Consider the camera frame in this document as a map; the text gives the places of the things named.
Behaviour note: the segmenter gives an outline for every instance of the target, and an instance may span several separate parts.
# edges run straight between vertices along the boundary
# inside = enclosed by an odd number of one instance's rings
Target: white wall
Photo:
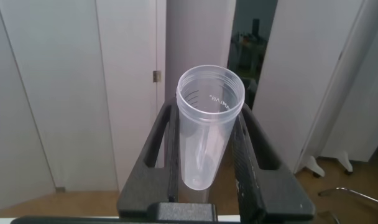
[[[0,16],[0,209],[54,191]]]
[[[322,156],[346,151],[367,162],[378,147],[378,31],[346,98]]]
[[[229,45],[236,1],[167,1],[165,98],[175,96],[181,75],[198,65],[228,64]],[[185,188],[187,198],[206,202],[208,190]]]
[[[57,187],[116,190],[95,1],[0,1]]]
[[[277,0],[237,0],[232,34],[252,32],[252,20],[260,19],[259,35],[269,39]]]
[[[253,112],[292,171],[361,3],[277,3]]]

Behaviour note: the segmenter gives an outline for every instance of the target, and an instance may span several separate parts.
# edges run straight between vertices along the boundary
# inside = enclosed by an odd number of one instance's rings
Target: metal base
[[[370,196],[364,195],[364,194],[362,194],[362,193],[359,193],[359,192],[354,191],[354,190],[351,190],[351,189],[347,189],[347,188],[345,188],[345,187],[336,187],[336,188],[334,188],[334,189],[324,190],[324,191],[319,192],[318,195],[319,195],[320,197],[322,197],[322,196],[327,196],[327,195],[329,195],[331,192],[335,192],[335,191],[343,191],[343,192],[351,193],[351,194],[354,194],[354,195],[360,196],[360,197],[362,197],[362,198],[365,198],[365,199],[371,200],[371,201],[373,201],[373,202],[375,202],[375,203],[378,203],[378,200],[375,199],[375,198],[372,198],[372,197],[370,197]]]

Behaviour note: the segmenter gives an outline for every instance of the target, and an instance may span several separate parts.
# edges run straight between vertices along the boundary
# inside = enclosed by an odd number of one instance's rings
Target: clear plastic cup
[[[243,103],[243,82],[226,68],[197,66],[179,79],[181,175],[189,188],[213,183]]]

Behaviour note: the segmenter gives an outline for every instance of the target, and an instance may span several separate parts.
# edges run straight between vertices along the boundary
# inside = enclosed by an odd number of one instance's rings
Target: door hinge
[[[162,81],[162,72],[153,71],[153,82],[161,82],[161,81]]]

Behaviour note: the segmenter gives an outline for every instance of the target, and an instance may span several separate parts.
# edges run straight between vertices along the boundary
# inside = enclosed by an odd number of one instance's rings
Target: wooden floor
[[[326,171],[326,177],[317,179],[311,172],[303,170],[296,176],[298,181],[316,205],[315,223],[333,223],[331,211],[341,223],[378,223],[378,205],[365,200],[335,193],[319,197],[321,190],[333,187],[349,187],[371,197],[378,198],[378,168],[369,164],[354,164],[353,175],[345,175],[336,161],[319,160]],[[236,186],[233,162],[224,158],[216,180],[210,189],[210,203],[217,206],[218,215],[237,215]],[[0,217],[23,215],[51,216],[117,216],[116,200],[119,192],[68,192],[44,196],[12,208],[0,210]]]
[[[0,218],[24,215],[91,217],[118,216],[119,192],[67,192],[44,196],[0,210]]]

